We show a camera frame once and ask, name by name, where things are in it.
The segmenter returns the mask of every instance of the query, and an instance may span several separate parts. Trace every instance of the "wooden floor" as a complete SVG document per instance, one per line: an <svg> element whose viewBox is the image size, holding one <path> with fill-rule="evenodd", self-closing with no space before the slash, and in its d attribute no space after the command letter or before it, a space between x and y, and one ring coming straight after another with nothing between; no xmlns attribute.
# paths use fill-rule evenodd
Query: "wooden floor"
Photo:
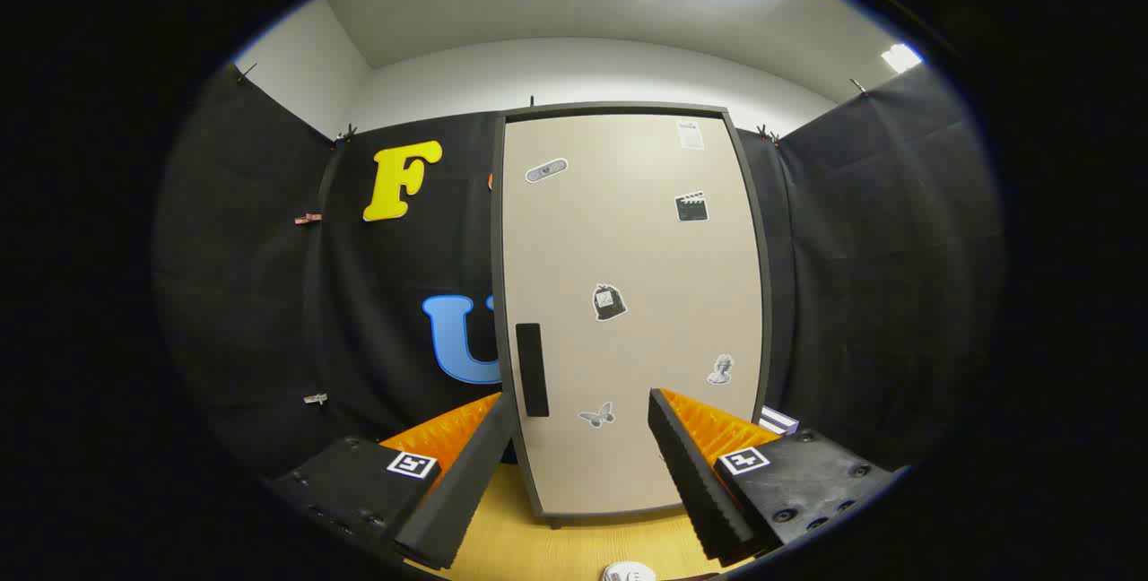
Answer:
<svg viewBox="0 0 1148 581"><path fill-rule="evenodd" d="M518 465L503 464L482 496L455 564L430 572L452 581L597 581L604 567L620 560L649 565L659 581L737 567L706 560L683 510L637 520L579 519L551 529L530 511Z"/></svg>

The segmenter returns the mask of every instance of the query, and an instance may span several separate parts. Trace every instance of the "blue letter u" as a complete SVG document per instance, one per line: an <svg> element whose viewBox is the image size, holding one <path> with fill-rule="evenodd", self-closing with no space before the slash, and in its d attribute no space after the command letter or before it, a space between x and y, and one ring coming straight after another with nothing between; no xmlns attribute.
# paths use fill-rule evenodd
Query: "blue letter u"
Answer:
<svg viewBox="0 0 1148 581"><path fill-rule="evenodd" d="M495 309L495 297L487 297L487 308ZM439 367L450 377L466 384L498 384L498 362L479 362L471 356L466 341L466 316L474 302L465 296L432 296L422 302L422 311L430 317L430 339Z"/></svg>

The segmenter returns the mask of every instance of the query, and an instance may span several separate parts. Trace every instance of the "yellow letter f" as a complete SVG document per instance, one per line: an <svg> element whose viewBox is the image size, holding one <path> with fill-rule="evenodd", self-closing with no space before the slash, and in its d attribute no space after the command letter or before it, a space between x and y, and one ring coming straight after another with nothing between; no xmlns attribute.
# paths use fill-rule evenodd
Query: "yellow letter f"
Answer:
<svg viewBox="0 0 1148 581"><path fill-rule="evenodd" d="M406 214L408 206L400 200L398 189L406 187L406 195L419 193L426 172L426 164L417 160L419 157L432 164L439 162L442 160L442 145L434 141L402 145L398 148L385 148L374 155L379 172L374 177L371 204L363 210L364 220L387 220ZM411 165L404 168L408 160L411 160Z"/></svg>

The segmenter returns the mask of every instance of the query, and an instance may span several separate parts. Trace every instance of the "black door handle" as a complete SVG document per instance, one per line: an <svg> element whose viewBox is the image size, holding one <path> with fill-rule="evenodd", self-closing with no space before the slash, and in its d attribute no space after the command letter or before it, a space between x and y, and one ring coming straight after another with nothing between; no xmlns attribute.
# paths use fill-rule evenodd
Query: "black door handle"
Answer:
<svg viewBox="0 0 1148 581"><path fill-rule="evenodd" d="M546 371L542 364L542 326L514 324L518 339L518 372L522 380L522 403L532 418L550 417L546 400Z"/></svg>

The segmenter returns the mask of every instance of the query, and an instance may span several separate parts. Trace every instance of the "ceiling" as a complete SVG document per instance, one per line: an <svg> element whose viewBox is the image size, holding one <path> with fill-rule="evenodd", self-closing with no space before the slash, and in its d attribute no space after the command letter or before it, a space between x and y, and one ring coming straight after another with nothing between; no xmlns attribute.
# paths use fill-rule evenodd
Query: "ceiling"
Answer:
<svg viewBox="0 0 1148 581"><path fill-rule="evenodd" d="M843 102L850 78L894 76L897 42L841 0L328 0L373 67L459 46L537 37L656 42L742 63Z"/></svg>

